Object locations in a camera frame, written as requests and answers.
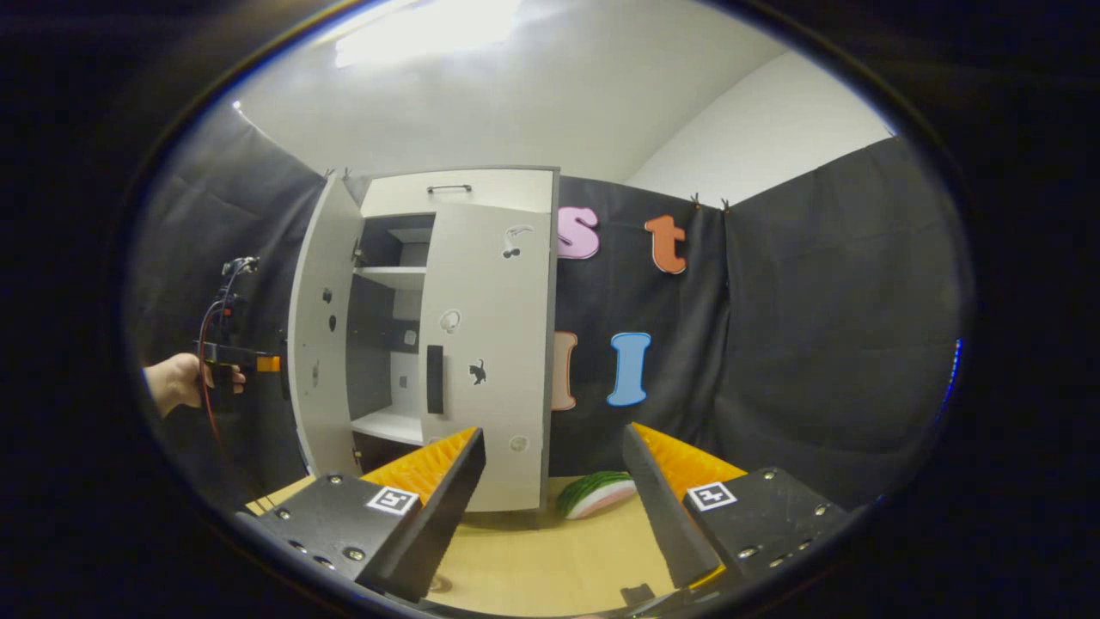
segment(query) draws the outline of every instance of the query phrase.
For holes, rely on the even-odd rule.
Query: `white wall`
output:
[[[626,180],[736,203],[890,136],[877,113],[810,60],[787,52],[719,96]]]

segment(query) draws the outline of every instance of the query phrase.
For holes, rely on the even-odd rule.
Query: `watermelon toy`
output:
[[[634,479],[626,473],[602,471],[573,482],[558,495],[558,512],[566,520],[584,518],[634,495]]]

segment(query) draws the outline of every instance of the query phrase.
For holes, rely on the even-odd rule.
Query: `sticker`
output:
[[[513,225],[504,231],[504,257],[505,259],[519,255],[519,247],[512,244],[512,240],[524,232],[534,232],[534,225],[527,225],[521,223],[519,225]]]
[[[688,496],[691,497],[698,511],[707,511],[737,502],[737,497],[721,482],[689,488]]]
[[[551,383],[550,410],[568,411],[576,406],[576,398],[569,391],[569,365],[576,346],[576,334],[553,332],[553,380]]]
[[[386,486],[382,490],[378,490],[378,494],[373,499],[366,502],[366,507],[395,516],[405,516],[409,508],[413,507],[413,501],[419,498],[420,496],[416,493],[406,493],[405,490]]]
[[[676,255],[676,241],[684,240],[684,229],[676,228],[671,214],[646,221],[646,229],[653,234],[653,264],[666,273],[683,273],[688,261]]]
[[[470,364],[470,375],[474,377],[474,385],[485,383],[485,360],[477,358],[477,364]]]
[[[612,407],[629,407],[646,399],[646,390],[641,388],[641,369],[646,350],[652,341],[648,333],[620,333],[612,338],[612,349],[618,351],[615,391],[607,397]]]
[[[585,259],[600,251],[600,234],[593,230],[600,218],[591,208],[558,209],[558,257]]]
[[[447,333],[454,333],[454,330],[459,329],[459,323],[462,322],[462,314],[458,309],[448,309],[443,312],[443,316],[439,318],[439,329]]]

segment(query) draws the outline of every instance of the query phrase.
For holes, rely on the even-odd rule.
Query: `cabinet door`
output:
[[[420,313],[421,427],[425,443],[484,430],[485,471],[468,511],[543,507],[557,254],[549,210],[466,203],[436,214]],[[437,346],[439,374],[429,363]],[[441,414],[431,412],[433,385]]]
[[[352,456],[345,351],[352,252],[363,218],[336,175],[321,192],[290,288],[287,373],[298,441],[314,475],[358,474]]]

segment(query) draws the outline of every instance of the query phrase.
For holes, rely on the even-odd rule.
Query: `black handle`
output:
[[[462,187],[466,191],[474,190],[474,186],[473,185],[429,185],[428,186],[428,192],[429,194],[433,194],[433,192],[436,192],[436,189],[454,189],[454,188],[458,188],[458,187]]]
[[[428,412],[443,414],[443,347],[428,346]]]

